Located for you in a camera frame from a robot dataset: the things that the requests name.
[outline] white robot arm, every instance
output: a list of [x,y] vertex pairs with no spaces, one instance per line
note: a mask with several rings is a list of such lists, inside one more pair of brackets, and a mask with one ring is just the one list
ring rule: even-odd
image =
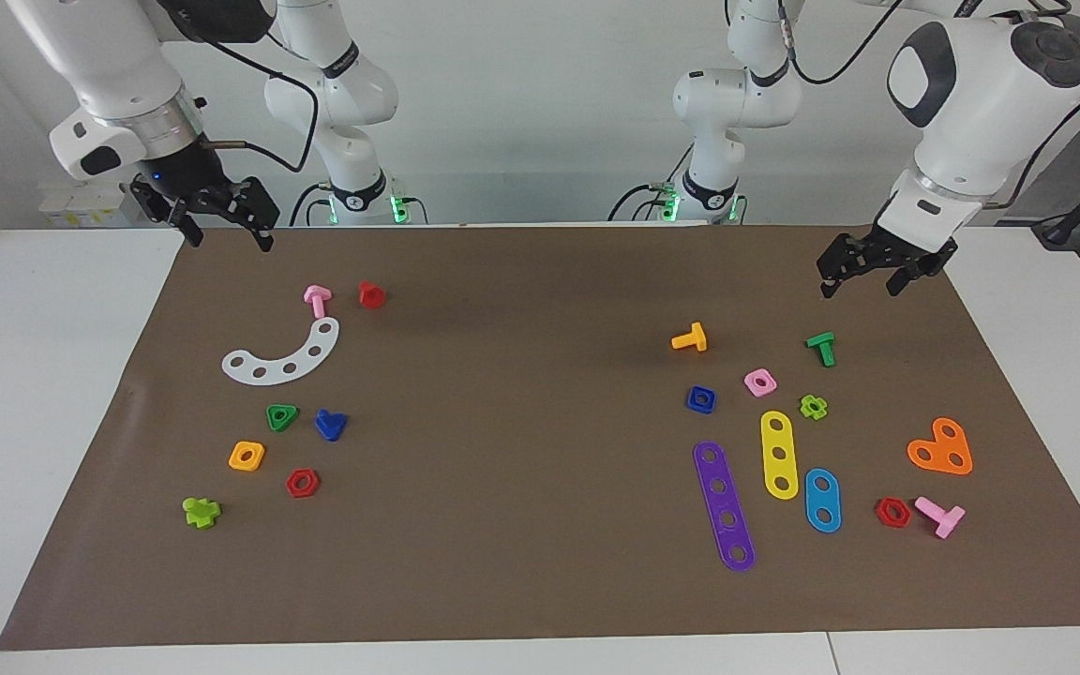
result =
[[[278,0],[276,18],[286,50],[303,60],[284,72],[307,82],[321,102],[312,145],[327,166],[333,213],[349,224],[402,218],[390,198],[393,176],[382,171],[373,141],[356,129],[393,118],[399,110],[394,81],[361,54],[334,1]],[[282,123],[308,133],[311,106],[288,82],[267,82],[266,107]]]
[[[823,292],[896,268],[892,295],[943,269],[951,235],[1011,172],[1080,107],[1080,17],[1021,0],[856,0],[942,16],[908,38],[888,77],[891,98],[921,129],[913,163],[863,239],[842,235],[819,259]],[[674,109],[694,133],[677,178],[678,217],[719,222],[744,160],[735,129],[789,124],[800,99],[793,25],[802,0],[735,0],[728,46],[742,71],[694,71]]]
[[[260,0],[160,0],[192,39],[256,42],[273,24]],[[213,214],[253,232],[262,252],[279,210],[256,178],[232,183],[205,145],[199,104],[161,54],[136,0],[8,0],[44,59],[73,86],[78,110],[49,134],[57,160],[79,180],[137,163],[132,192],[154,222],[203,234],[192,213]]]

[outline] curved strip with holes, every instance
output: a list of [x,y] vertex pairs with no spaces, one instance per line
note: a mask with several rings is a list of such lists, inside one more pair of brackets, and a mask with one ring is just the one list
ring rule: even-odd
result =
[[311,324],[308,341],[299,347],[299,351],[284,359],[266,360],[254,357],[253,352],[247,350],[235,350],[224,357],[224,373],[232,380],[254,388],[284,384],[319,367],[338,340],[339,321],[323,316]]
[[761,450],[766,490],[780,500],[797,497],[798,461],[794,458],[794,428],[783,411],[772,409],[761,416]]

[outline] purple strip with holes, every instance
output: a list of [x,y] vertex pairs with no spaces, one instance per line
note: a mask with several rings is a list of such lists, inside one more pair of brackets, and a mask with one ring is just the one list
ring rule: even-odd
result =
[[741,510],[741,497],[735,494],[732,473],[728,470],[728,457],[718,444],[703,441],[694,445],[693,463],[699,470],[702,499],[707,503],[719,557],[732,572],[744,572],[753,567],[757,557]]

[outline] red hexagonal nut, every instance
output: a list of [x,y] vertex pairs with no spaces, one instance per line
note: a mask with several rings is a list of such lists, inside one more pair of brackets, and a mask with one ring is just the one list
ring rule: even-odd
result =
[[877,518],[887,527],[903,529],[912,522],[912,510],[907,508],[907,503],[897,499],[897,497],[886,497],[886,499],[877,503],[875,510]]
[[319,474],[313,469],[295,469],[286,478],[286,489],[295,499],[310,497],[319,488]]
[[387,292],[381,289],[377,283],[372,281],[363,281],[356,286],[357,299],[360,299],[361,307],[367,310],[376,310],[380,308],[381,305],[387,303]]

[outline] brown paper mat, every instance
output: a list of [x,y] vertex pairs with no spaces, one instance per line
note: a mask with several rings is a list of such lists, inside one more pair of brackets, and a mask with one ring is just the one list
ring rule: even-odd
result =
[[[199,643],[978,629],[1080,624],[1080,508],[946,279],[820,298],[832,228],[242,231],[183,249],[3,635],[1,650]],[[361,279],[390,302],[355,302]],[[219,360],[278,357],[342,324],[281,388]],[[701,321],[711,350],[669,340]],[[837,336],[826,370],[802,340]],[[780,390],[758,401],[745,373]],[[719,393],[715,415],[686,390]],[[810,422],[798,399],[831,416]],[[267,430],[270,403],[302,416]],[[318,407],[352,421],[338,444]],[[845,524],[764,490],[758,420],[794,419],[799,471],[840,482]],[[962,423],[969,477],[916,469],[908,441]],[[265,464],[226,464],[239,440]],[[691,450],[723,444],[757,551],[720,564]],[[322,475],[292,500],[300,465]],[[887,495],[969,510],[948,541]],[[181,500],[224,504],[214,529]]]

